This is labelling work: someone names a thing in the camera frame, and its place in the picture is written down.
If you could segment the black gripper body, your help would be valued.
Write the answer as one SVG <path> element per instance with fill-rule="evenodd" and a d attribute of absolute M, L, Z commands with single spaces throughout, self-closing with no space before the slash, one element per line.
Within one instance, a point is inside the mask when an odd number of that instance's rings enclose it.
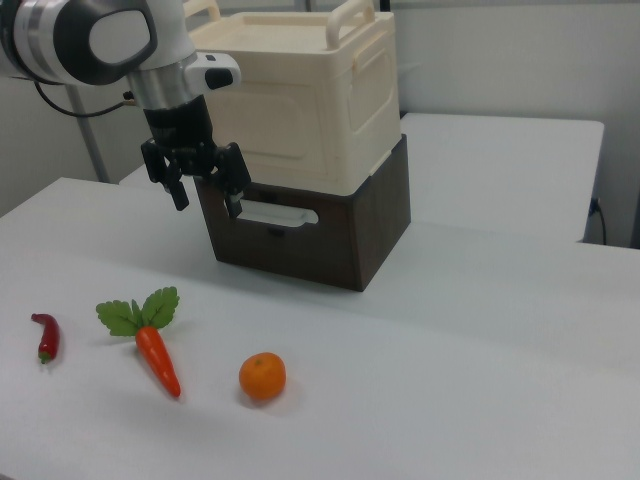
<path fill-rule="evenodd" d="M 208 176 L 213 170 L 213 127 L 203 95 L 178 107 L 143 110 L 152 140 L 142 146 L 150 176 L 165 176 L 165 160 L 176 160 L 183 175 Z"/>

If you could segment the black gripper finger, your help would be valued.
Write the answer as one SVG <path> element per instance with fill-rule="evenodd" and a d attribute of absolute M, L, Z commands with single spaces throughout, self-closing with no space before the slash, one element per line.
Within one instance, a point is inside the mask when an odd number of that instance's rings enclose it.
<path fill-rule="evenodd" d="M 168 193 L 178 211 L 183 211 L 189 200 L 181 181 L 182 172 L 176 160 L 168 159 L 154 140 L 141 145 L 141 152 L 149 180 L 161 184 Z"/>
<path fill-rule="evenodd" d="M 231 219 L 243 211 L 241 200 L 244 190 L 251 183 L 251 176 L 244 157 L 236 143 L 230 143 L 215 150 L 216 175 L 219 188 L 224 195 L 224 203 Z"/>

